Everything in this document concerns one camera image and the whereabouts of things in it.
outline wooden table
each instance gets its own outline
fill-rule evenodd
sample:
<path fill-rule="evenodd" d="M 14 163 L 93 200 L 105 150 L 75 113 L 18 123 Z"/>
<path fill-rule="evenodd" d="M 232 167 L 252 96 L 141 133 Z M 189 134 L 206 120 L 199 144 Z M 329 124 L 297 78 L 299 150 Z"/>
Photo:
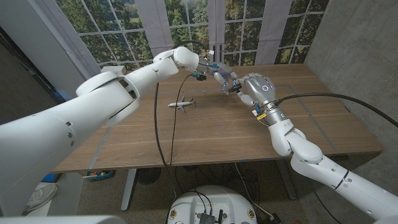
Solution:
<path fill-rule="evenodd" d="M 270 77 L 278 98 L 294 93 L 329 92 L 302 64 L 234 67 L 234 71 L 240 77 L 251 72 Z M 175 102 L 187 74 L 180 72 L 159 85 L 159 139 L 167 163 L 170 163 L 174 123 L 174 108 L 167 105 Z M 272 148 L 267 127 L 251 113 L 253 108 L 244 105 L 235 93 L 228 96 L 222 93 L 213 77 L 203 82 L 188 78 L 181 96 L 186 100 L 194 97 L 196 106 L 186 106 L 186 113 L 177 111 L 173 166 L 280 159 Z M 382 150 L 376 138 L 339 99 L 292 99 L 283 102 L 281 108 L 294 126 L 326 155 Z M 154 89 L 151 89 L 142 97 L 134 116 L 112 128 L 102 127 L 53 171 L 162 166 L 155 141 Z"/>

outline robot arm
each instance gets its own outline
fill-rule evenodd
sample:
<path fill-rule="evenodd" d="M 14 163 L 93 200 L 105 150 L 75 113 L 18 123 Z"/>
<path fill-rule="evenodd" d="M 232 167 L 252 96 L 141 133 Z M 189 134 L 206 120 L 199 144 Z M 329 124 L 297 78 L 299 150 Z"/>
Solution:
<path fill-rule="evenodd" d="M 0 126 L 0 209 L 20 215 L 37 183 L 104 124 L 114 126 L 139 107 L 157 82 L 193 71 L 199 57 L 185 47 L 168 50 L 154 63 L 125 76 L 101 73 L 77 89 L 78 97 Z"/>
<path fill-rule="evenodd" d="M 269 78 L 252 73 L 244 83 L 270 125 L 272 146 L 281 156 L 293 153 L 290 164 L 296 172 L 332 188 L 375 220 L 398 215 L 397 196 L 333 162 L 294 128 L 275 105 L 275 86 Z"/>

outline shoe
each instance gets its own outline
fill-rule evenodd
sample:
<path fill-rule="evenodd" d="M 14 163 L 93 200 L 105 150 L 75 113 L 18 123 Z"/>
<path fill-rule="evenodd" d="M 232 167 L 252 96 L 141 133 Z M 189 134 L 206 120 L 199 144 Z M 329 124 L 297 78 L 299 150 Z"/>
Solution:
<path fill-rule="evenodd" d="M 25 207 L 25 212 L 31 212 L 38 208 L 43 207 L 47 202 L 54 197 L 57 192 L 58 186 L 55 183 L 48 184 L 41 189 L 37 189 L 33 192 L 32 196 Z"/>

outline toy airplane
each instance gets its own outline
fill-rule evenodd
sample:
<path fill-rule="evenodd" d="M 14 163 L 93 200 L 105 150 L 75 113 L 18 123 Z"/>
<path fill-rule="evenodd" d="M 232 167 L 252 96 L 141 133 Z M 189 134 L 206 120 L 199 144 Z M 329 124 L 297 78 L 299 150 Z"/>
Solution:
<path fill-rule="evenodd" d="M 188 102 L 184 102 L 184 96 L 182 96 L 181 100 L 177 103 L 177 109 L 181 109 L 183 112 L 185 112 L 184 106 L 187 106 L 187 105 L 195 106 L 195 102 L 193 101 L 193 98 Z M 175 107 L 176 105 L 175 105 L 175 103 L 171 103 L 168 106 Z"/>

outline airplane wing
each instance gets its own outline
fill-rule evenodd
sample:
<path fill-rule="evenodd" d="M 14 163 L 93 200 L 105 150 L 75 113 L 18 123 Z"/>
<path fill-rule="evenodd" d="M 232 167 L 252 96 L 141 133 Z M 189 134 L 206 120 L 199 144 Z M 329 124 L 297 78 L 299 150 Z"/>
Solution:
<path fill-rule="evenodd" d="M 178 106 L 179 109 L 181 109 L 183 112 L 185 112 L 184 107 L 183 106 Z"/>

